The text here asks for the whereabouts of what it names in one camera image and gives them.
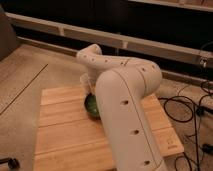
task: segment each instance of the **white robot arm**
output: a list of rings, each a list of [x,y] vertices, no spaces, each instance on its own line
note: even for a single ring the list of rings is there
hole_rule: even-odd
[[[148,60],[103,56],[98,45],[79,51],[77,59],[96,84],[97,105],[117,170],[167,171],[140,103],[160,85],[159,67]]]

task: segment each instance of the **cable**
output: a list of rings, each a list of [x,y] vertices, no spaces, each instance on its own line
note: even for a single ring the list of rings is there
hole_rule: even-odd
[[[172,120],[174,120],[176,122],[179,122],[179,123],[187,123],[187,122],[190,122],[190,121],[192,121],[194,119],[194,122],[193,122],[194,123],[194,133],[192,135],[187,135],[187,138],[190,138],[192,136],[195,137],[195,142],[193,142],[193,144],[196,145],[196,162],[194,160],[190,159],[185,154],[184,156],[179,156],[179,157],[176,158],[176,160],[174,162],[174,167],[175,167],[176,171],[178,171],[178,169],[177,169],[177,161],[179,159],[181,159],[181,158],[185,158],[187,160],[187,162],[189,162],[189,163],[190,163],[190,161],[193,162],[196,165],[197,170],[200,171],[200,164],[203,161],[204,155],[202,155],[202,159],[200,160],[199,159],[199,149],[200,149],[200,146],[198,144],[198,132],[200,130],[201,119],[200,119],[199,124],[197,126],[197,121],[196,121],[197,118],[196,118],[196,113],[195,113],[196,108],[198,107],[198,105],[192,99],[190,99],[190,98],[188,98],[186,96],[173,96],[171,98],[159,98],[159,100],[165,100],[164,105],[163,105],[165,113]],[[188,108],[190,110],[190,112],[191,112],[190,116],[187,119],[185,119],[185,120],[180,120],[178,118],[175,118],[174,116],[172,116],[168,112],[167,105],[168,105],[169,102],[176,102],[176,103],[184,105],[186,108]]]
[[[179,159],[181,159],[181,158],[186,159],[187,164],[188,164],[188,166],[189,166],[189,170],[192,171],[192,165],[191,165],[190,159],[188,158],[188,156],[186,155],[186,153],[183,153],[183,156],[179,156],[179,157],[177,157],[177,158],[175,159],[175,161],[174,161],[175,170],[178,171],[178,169],[177,169],[177,161],[178,161]]]

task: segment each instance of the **floor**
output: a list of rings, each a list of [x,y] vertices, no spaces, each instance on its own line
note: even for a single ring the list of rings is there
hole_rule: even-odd
[[[16,157],[21,162],[20,171],[32,170],[42,89],[77,85],[80,75],[85,71],[85,67],[78,64],[74,57],[29,45],[22,45],[0,62],[0,158]],[[185,86],[184,83],[164,79],[156,94],[158,97],[171,97]],[[180,94],[197,102],[204,92],[190,85]],[[211,98],[205,99],[204,103],[213,106]],[[175,103],[171,103],[168,110],[180,118],[186,117],[183,112],[189,114],[183,106]],[[204,142],[213,144],[212,121],[210,115],[202,119],[199,134],[201,145]],[[195,159],[194,145],[185,138],[185,134],[193,132],[192,123],[172,123],[186,153]],[[177,156],[165,159],[168,170],[175,170],[174,160]],[[213,156],[205,155],[202,170],[213,170],[212,161]],[[177,166],[180,171],[189,170],[182,159],[177,162]],[[0,166],[0,171],[7,170],[6,165]]]

